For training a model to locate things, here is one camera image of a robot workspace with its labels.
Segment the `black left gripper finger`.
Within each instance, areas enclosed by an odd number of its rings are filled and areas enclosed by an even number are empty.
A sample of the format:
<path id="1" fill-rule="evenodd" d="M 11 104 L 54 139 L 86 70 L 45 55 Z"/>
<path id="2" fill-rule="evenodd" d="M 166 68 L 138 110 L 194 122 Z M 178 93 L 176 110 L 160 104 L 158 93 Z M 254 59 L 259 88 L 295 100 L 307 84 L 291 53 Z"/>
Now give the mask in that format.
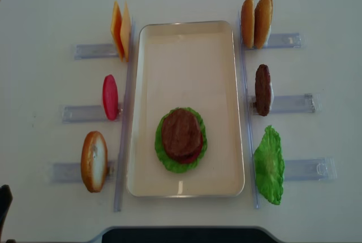
<path id="1" fill-rule="evenodd" d="M 5 219 L 8 213 L 8 210 L 11 206 L 13 200 L 13 196 L 11 193 L 11 189 L 9 185 L 3 185 L 0 188 L 0 232 L 3 230 L 3 225 L 5 223 Z"/>

